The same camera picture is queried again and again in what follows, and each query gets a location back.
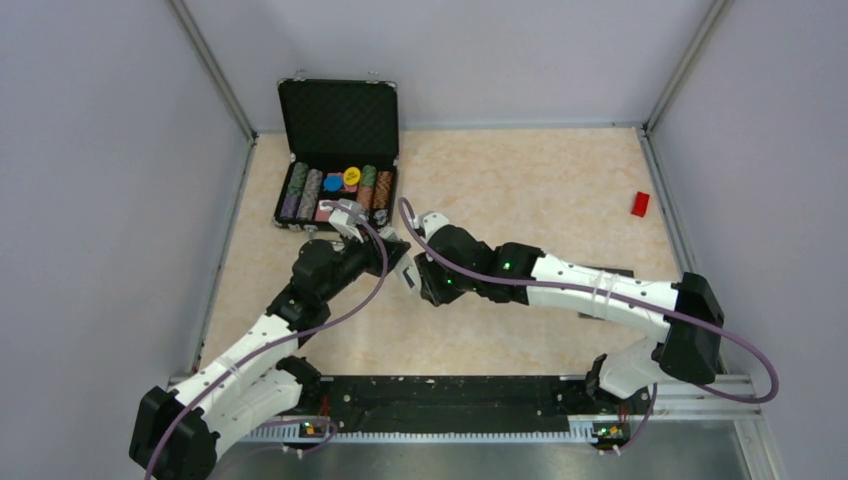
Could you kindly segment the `white remote control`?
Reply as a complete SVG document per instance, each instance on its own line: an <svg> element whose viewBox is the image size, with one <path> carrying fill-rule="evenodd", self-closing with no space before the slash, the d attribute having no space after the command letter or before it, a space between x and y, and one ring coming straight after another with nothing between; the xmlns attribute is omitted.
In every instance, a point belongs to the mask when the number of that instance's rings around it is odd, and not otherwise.
<svg viewBox="0 0 848 480"><path fill-rule="evenodd" d="M410 244L403 241L396 229L391 226L383 227L379 230L379 234L386 242L389 250L392 271L409 292L419 293L421 277L414 259L409 253Z"/></svg>

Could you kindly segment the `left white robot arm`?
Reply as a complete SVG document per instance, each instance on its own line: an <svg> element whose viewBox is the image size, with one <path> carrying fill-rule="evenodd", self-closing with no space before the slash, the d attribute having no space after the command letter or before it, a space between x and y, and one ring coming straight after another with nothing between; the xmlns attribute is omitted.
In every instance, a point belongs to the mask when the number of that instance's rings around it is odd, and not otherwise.
<svg viewBox="0 0 848 480"><path fill-rule="evenodd" d="M154 387L139 405L129 456L148 479L206 479L238 441L273 416L319 404L316 370L301 359L279 368L328 327L329 302L361 275L383 281L410 249L397 239L310 240L289 283L239 340L171 390Z"/></svg>

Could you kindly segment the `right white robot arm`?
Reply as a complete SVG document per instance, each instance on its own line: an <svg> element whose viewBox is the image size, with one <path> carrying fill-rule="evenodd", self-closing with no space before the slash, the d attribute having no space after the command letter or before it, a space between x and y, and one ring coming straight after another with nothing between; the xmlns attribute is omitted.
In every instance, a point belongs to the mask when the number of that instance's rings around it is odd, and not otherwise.
<svg viewBox="0 0 848 480"><path fill-rule="evenodd" d="M568 263L538 247L490 247L445 224L413 232L423 299L450 304L466 293L491 302L556 307L639 330L643 339L597 358L586 397L612 412L641 388L673 378L706 386L719 370L724 314L708 280L686 272L677 282L645 281Z"/></svg>

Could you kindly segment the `pink playing card deck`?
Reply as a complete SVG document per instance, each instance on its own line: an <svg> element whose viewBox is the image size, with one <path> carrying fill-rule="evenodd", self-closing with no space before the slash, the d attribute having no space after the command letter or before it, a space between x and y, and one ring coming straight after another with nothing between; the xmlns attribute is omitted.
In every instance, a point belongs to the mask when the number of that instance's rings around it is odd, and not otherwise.
<svg viewBox="0 0 848 480"><path fill-rule="evenodd" d="M317 223L328 223L333 211L331 200L320 200L316 206L313 220Z"/></svg>

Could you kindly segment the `yellow round chip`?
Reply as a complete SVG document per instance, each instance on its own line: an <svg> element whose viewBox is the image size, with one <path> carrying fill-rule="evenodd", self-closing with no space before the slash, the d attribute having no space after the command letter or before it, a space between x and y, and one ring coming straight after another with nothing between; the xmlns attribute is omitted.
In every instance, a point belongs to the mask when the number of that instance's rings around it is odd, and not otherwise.
<svg viewBox="0 0 848 480"><path fill-rule="evenodd" d="M343 184L346 187L358 186L361 180L361 170L358 167L347 168L342 176Z"/></svg>

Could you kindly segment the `blue round chip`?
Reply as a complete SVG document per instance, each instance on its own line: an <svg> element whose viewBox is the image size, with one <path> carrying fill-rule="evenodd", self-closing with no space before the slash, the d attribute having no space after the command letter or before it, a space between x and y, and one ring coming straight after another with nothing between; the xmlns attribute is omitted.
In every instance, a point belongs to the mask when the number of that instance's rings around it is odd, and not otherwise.
<svg viewBox="0 0 848 480"><path fill-rule="evenodd" d="M338 192L344 188L344 181L341 173L329 173L323 180L323 190L326 192Z"/></svg>

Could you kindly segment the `black poker chip case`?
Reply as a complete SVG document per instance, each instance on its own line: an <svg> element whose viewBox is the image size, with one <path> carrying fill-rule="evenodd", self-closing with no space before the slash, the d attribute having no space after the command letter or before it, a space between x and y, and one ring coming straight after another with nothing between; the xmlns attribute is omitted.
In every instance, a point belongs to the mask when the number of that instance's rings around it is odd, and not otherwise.
<svg viewBox="0 0 848 480"><path fill-rule="evenodd" d="M279 228L330 231L314 218L283 212L291 196L289 184L298 164L327 176L348 167L371 165L392 174L383 215L371 222L381 228L391 222L397 192L400 157L399 95L388 80L284 78L277 82L289 147L285 180L272 214Z"/></svg>

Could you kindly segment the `dark grey building baseplate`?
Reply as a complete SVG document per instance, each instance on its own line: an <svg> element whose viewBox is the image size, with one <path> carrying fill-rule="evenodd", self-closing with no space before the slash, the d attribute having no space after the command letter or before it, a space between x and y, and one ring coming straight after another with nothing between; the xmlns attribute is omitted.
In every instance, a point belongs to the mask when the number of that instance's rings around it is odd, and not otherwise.
<svg viewBox="0 0 848 480"><path fill-rule="evenodd" d="M589 266L587 268L601 270L601 271L609 273L611 275L618 275L619 277L635 278L633 270L619 269L619 268L612 268L612 267L599 267L599 266ZM595 316L592 316L592 315L589 315L589 314L586 314L586 313L583 313L583 312L578 312L578 318L592 319L592 320L602 320L599 317L595 317Z"/></svg>

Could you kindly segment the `red building brick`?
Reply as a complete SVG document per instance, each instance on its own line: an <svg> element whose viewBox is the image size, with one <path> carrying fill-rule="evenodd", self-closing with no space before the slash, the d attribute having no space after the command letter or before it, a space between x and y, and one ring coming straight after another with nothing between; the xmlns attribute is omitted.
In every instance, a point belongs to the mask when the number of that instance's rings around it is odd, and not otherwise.
<svg viewBox="0 0 848 480"><path fill-rule="evenodd" d="M630 213L633 216L644 218L647 215L649 205L650 205L651 195L638 191L634 195L633 203L631 206Z"/></svg>

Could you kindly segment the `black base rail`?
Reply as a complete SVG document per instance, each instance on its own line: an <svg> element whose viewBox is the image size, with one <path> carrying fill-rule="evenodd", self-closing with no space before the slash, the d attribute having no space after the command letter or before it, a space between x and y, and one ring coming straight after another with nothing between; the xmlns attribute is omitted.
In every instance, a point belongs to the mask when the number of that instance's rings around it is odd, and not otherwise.
<svg viewBox="0 0 848 480"><path fill-rule="evenodd" d="M272 370L224 386L203 372L199 389L164 397L153 441L180 465L212 465L240 441L312 448L338 443L574 443L622 449L649 420L755 418L749 381L720 376L728 397L667 381L626 400L603 397L569 376L323 376Z"/></svg>

